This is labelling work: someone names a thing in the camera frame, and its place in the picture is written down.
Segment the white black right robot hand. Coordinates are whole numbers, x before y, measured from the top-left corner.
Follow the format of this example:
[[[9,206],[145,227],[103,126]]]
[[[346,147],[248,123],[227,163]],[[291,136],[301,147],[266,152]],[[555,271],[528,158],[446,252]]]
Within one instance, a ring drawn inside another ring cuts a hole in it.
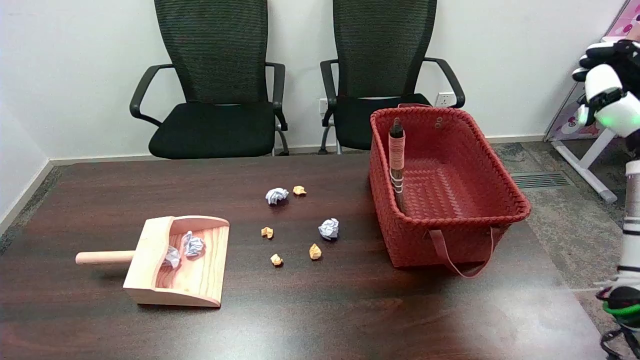
[[[572,73],[585,90],[580,123],[597,122],[623,138],[639,133],[639,50],[637,41],[626,38],[587,48]]]

